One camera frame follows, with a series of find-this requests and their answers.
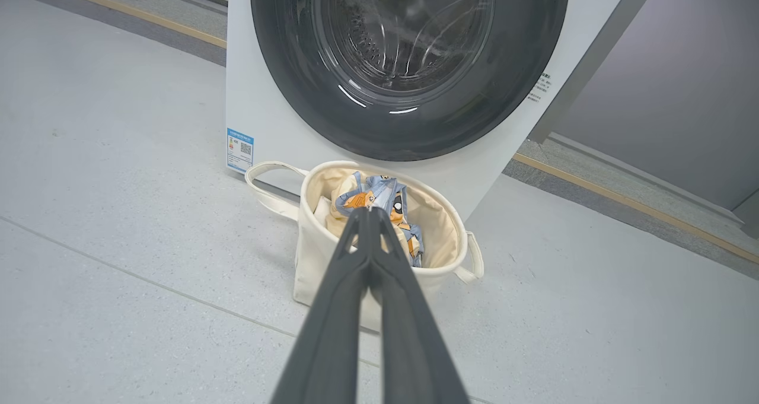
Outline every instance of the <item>door glass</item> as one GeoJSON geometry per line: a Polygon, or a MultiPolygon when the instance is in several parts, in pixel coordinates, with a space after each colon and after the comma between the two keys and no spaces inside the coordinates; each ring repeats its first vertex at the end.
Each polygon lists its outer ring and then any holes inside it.
{"type": "Polygon", "coordinates": [[[314,0],[314,9],[321,52],[353,90],[423,101],[477,58],[493,1],[314,0]]]}

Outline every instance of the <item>basket handle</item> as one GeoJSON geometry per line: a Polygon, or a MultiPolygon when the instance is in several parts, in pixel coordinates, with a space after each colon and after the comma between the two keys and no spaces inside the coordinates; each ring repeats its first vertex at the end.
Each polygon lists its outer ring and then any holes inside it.
{"type": "Polygon", "coordinates": [[[482,261],[482,251],[480,251],[480,245],[477,244],[477,239],[474,238],[474,234],[467,231],[467,248],[469,249],[469,255],[472,258],[472,271],[467,271],[463,267],[459,266],[456,271],[453,271],[458,279],[462,280],[466,284],[480,279],[485,275],[485,265],[482,261]]]}
{"type": "Polygon", "coordinates": [[[253,180],[255,180],[258,176],[271,170],[290,170],[300,174],[303,177],[306,177],[308,171],[289,166],[285,163],[278,163],[277,161],[258,163],[245,171],[245,182],[247,182],[247,185],[253,188],[253,191],[256,194],[256,198],[258,198],[258,201],[260,201],[263,206],[267,207],[273,212],[276,212],[279,215],[283,215],[283,217],[292,218],[292,220],[297,221],[299,207],[296,204],[293,204],[290,201],[287,201],[287,199],[275,195],[268,190],[261,189],[253,182],[253,180]]]}

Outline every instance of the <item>blue fabric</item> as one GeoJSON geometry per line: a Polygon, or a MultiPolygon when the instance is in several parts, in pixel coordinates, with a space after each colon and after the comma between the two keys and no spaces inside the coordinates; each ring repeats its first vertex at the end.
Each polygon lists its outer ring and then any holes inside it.
{"type": "Polygon", "coordinates": [[[353,179],[357,183],[356,189],[338,196],[334,201],[334,207],[345,217],[350,217],[354,209],[363,206],[385,210],[390,216],[390,221],[403,231],[407,242],[412,237],[419,242],[417,254],[412,254],[412,266],[421,267],[425,245],[422,243],[421,228],[418,225],[410,225],[406,218],[406,185],[399,183],[395,177],[381,175],[367,177],[366,183],[362,183],[358,171],[353,173],[353,179]]]}

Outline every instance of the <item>laundry basket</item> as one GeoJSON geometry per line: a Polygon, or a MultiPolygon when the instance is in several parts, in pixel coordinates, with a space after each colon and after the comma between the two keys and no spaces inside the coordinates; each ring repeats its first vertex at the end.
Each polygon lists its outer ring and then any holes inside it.
{"type": "MultiPolygon", "coordinates": [[[[245,172],[245,182],[253,188],[255,196],[263,206],[298,222],[293,293],[296,301],[308,305],[314,301],[338,243],[338,237],[328,231],[315,217],[315,207],[321,196],[330,198],[331,191],[355,171],[361,171],[366,175],[396,177],[399,182],[406,185],[407,218],[410,223],[421,227],[425,240],[423,267],[412,267],[412,271],[428,303],[434,301],[450,273],[455,273],[466,283],[483,276],[482,253],[474,239],[474,234],[464,229],[461,217],[447,199],[419,180],[353,161],[323,163],[311,171],[301,170],[284,163],[255,164],[245,172]],[[255,184],[254,179],[261,174],[278,169],[290,170],[304,177],[301,185],[300,206],[263,190],[255,184]],[[461,266],[467,252],[471,253],[472,271],[461,266]]],[[[361,326],[379,331],[381,315],[382,309],[374,296],[366,293],[361,301],[361,326]]]]}

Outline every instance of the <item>washing machine door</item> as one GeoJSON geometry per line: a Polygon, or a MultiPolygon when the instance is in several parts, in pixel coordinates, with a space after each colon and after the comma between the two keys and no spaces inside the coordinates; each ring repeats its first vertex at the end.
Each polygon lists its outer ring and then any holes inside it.
{"type": "Polygon", "coordinates": [[[251,4],[266,65],[303,120],[358,155],[413,161],[474,142],[519,106],[567,0],[251,4]]]}

